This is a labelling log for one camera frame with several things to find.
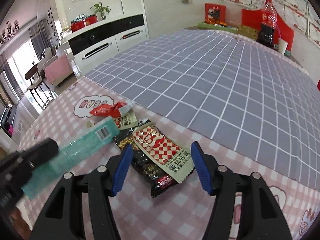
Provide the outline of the red white checkered snack packet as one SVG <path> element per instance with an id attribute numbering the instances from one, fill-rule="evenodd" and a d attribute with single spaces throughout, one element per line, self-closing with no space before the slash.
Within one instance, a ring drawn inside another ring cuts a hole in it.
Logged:
<path id="1" fill-rule="evenodd" d="M 179 184 L 194 170 L 190 151 L 166 137 L 154 125 L 137 127 L 132 137 L 139 149 Z"/>

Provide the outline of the black snack packet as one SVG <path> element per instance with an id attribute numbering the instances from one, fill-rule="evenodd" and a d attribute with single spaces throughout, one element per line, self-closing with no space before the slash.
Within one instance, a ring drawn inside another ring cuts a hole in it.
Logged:
<path id="1" fill-rule="evenodd" d="M 121 131 L 118 135 L 113 137 L 113 141 L 120 150 L 123 150 L 127 143 L 132 145 L 133 158 L 131 165 L 151 185 L 150 194 L 152 198 L 155 198 L 179 183 L 151 161 L 151 159 L 149 159 L 134 142 L 132 137 L 133 131 L 137 127 L 141 127 L 146 124 L 152 124 L 155 126 L 155 124 L 150 120 L 143 120 L 138 123 L 138 126 Z"/>

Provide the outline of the red crumpled wrapper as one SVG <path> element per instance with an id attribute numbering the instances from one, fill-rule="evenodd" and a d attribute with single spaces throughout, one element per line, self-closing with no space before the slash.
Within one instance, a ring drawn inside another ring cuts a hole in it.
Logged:
<path id="1" fill-rule="evenodd" d="M 89 113 L 93 116 L 111 116 L 113 118 L 118 118 L 124 116 L 129 110 L 130 106 L 125 102 L 117 102 L 114 105 L 102 104 L 98 107 L 92 109 Z"/>

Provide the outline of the purple grid tablecloth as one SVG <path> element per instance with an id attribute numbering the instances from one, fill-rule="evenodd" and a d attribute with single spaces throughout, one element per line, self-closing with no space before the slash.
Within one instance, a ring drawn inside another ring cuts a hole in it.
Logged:
<path id="1" fill-rule="evenodd" d="M 182 30 L 133 46 L 87 77 L 319 189 L 319 90 L 270 49 L 219 31 Z"/>

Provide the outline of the dark wooden chair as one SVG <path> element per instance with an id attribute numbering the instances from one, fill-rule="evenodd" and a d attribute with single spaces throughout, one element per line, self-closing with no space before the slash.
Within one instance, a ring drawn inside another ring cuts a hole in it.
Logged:
<path id="1" fill-rule="evenodd" d="M 50 103 L 55 99 L 53 92 L 44 82 L 41 77 L 37 65 L 34 64 L 25 74 L 25 79 L 30 81 L 30 86 L 27 88 L 42 110 L 45 110 Z"/>

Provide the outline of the beige sofa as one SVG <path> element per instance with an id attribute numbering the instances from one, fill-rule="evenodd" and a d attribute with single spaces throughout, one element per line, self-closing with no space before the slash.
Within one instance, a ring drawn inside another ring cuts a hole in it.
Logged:
<path id="1" fill-rule="evenodd" d="M 57 47 L 55 55 L 52 55 L 52 48 L 46 48 L 37 63 L 37 70 L 43 79 L 55 87 L 74 73 L 62 46 Z"/>

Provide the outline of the pink blanket on sofa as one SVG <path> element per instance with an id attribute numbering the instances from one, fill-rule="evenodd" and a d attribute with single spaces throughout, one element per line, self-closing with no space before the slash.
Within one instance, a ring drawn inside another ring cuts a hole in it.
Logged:
<path id="1" fill-rule="evenodd" d="M 57 86 L 65 78 L 73 73 L 71 65 L 66 55 L 62 55 L 55 59 L 48 66 L 44 67 L 44 74 L 49 84 Z"/>

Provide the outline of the white black sideboard cabinet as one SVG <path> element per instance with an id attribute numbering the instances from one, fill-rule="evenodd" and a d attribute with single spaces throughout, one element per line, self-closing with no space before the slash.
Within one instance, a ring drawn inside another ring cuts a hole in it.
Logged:
<path id="1" fill-rule="evenodd" d="M 101 21 L 74 32 L 68 38 L 82 76 L 108 59 L 147 40 L 143 14 Z"/>

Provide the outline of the chandelier ceiling lamp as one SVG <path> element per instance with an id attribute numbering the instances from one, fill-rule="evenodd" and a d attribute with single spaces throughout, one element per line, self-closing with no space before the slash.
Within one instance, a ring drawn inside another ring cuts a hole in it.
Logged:
<path id="1" fill-rule="evenodd" d="M 18 33 L 20 28 L 17 20 L 15 20 L 13 24 L 11 24 L 11 22 L 8 21 L 6 25 L 7 25 L 6 29 L 4 29 L 1 34 L 1 38 L 0 38 L 1 44 L 6 44 L 7 42 L 9 42 L 10 39 Z"/>

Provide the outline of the green tray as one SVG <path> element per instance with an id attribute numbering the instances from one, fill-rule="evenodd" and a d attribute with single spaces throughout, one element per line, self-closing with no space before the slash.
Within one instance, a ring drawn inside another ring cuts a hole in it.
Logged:
<path id="1" fill-rule="evenodd" d="M 199 29 L 211 29 L 211 30 L 221 30 L 221 31 L 226 31 L 229 33 L 237 34 L 238 29 L 236 27 L 228 27 L 220 24 L 210 24 L 206 22 L 199 22 L 197 24 L 197 27 Z"/>

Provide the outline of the cola bottle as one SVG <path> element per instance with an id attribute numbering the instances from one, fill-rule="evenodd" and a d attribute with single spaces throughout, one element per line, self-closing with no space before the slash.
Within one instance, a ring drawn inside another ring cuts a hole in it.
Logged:
<path id="1" fill-rule="evenodd" d="M 261 10 L 260 31 L 257 41 L 268 47 L 273 47 L 274 31 L 277 26 L 278 14 L 274 8 L 272 0 L 266 0 L 265 6 Z"/>

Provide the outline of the white paper cup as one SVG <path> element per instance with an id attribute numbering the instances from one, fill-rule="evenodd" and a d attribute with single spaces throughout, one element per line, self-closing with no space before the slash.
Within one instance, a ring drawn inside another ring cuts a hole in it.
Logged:
<path id="1" fill-rule="evenodd" d="M 288 44 L 285 40 L 278 38 L 278 52 L 281 53 L 281 55 L 285 54 Z"/>

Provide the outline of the red gift box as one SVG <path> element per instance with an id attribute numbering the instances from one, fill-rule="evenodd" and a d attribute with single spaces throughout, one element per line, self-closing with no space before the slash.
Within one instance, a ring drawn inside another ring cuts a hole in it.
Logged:
<path id="1" fill-rule="evenodd" d="M 75 19 L 71 21 L 71 31 L 74 33 L 86 26 L 92 25 L 93 23 L 97 23 L 98 18 L 95 14 L 93 15 L 86 15 L 81 14 L 76 16 Z"/>

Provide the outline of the potted green plant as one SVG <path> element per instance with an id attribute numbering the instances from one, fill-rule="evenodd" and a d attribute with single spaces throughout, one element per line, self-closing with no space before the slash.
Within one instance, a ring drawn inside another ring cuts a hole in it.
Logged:
<path id="1" fill-rule="evenodd" d="M 107 15 L 110 13 L 111 9 L 110 7 L 107 6 L 103 6 L 103 4 L 101 2 L 99 3 L 95 3 L 93 6 L 91 6 L 91 9 L 94 10 L 94 15 L 99 14 L 101 20 L 106 20 L 107 19 Z"/>

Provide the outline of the red photo frame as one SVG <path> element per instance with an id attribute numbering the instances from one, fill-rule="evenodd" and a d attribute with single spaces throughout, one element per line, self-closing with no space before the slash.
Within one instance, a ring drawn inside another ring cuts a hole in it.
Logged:
<path id="1" fill-rule="evenodd" d="M 205 22 L 216 24 L 225 22 L 226 6 L 220 4 L 206 3 L 205 4 Z"/>

